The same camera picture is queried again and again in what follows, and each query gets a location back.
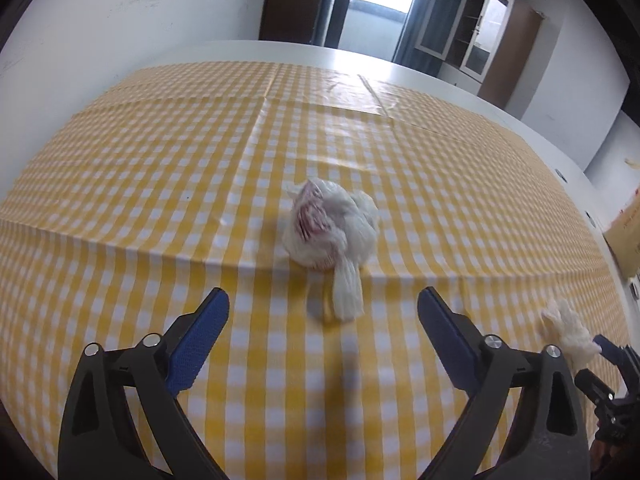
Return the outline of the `white tissue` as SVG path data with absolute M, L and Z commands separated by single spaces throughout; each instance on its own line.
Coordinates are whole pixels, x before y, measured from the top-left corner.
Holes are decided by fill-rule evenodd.
M 602 348 L 566 299 L 550 299 L 540 314 L 541 337 L 559 347 L 573 374 L 587 368 Z

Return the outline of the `knotted white plastic bag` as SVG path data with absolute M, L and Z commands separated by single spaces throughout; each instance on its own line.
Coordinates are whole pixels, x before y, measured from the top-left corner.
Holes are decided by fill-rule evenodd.
M 286 252 L 300 266 L 333 272 L 334 318 L 358 318 L 363 314 L 360 269 L 373 257 L 380 232 L 373 198 L 316 177 L 288 194 L 293 205 L 282 234 Z

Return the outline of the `brown paper bag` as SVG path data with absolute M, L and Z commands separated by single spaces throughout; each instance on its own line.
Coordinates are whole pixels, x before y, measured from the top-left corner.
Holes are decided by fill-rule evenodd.
M 604 232 L 606 244 L 624 278 L 632 278 L 640 268 L 640 195 L 634 192 L 631 201 L 620 211 Z

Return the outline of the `brown cabinet glass doors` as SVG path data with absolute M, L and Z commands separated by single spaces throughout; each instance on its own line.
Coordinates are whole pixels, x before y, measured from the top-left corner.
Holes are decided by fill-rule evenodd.
M 414 47 L 442 61 L 453 84 L 505 108 L 541 23 L 524 0 L 430 0 Z

